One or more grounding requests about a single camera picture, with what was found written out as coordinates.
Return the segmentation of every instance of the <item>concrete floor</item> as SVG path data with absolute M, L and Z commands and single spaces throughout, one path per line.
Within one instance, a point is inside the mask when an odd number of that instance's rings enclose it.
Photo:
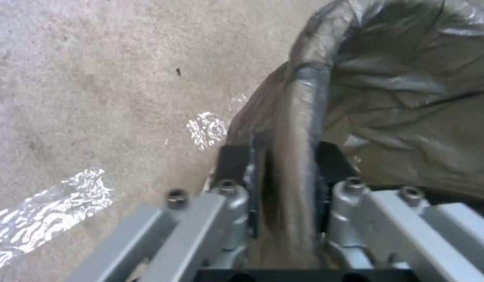
M 199 191 L 229 120 L 325 2 L 0 0 L 0 210 L 89 167 L 114 188 L 0 281 L 61 281 L 138 204 Z

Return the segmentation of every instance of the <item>bolt head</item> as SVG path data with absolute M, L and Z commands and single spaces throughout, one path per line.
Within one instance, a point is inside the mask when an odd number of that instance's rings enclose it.
M 167 207 L 178 210 L 188 205 L 188 193 L 183 189 L 172 189 L 167 193 Z
M 409 207 L 417 207 L 425 198 L 423 191 L 416 187 L 410 186 L 400 188 L 398 195 Z

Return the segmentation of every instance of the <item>wrinkled fabric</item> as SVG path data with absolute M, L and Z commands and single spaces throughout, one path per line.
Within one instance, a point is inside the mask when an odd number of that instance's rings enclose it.
M 278 198 L 253 266 L 321 265 L 312 217 L 319 141 L 339 145 L 368 184 L 484 198 L 484 8 L 331 2 L 233 119 L 227 143 L 253 132 L 269 136 Z

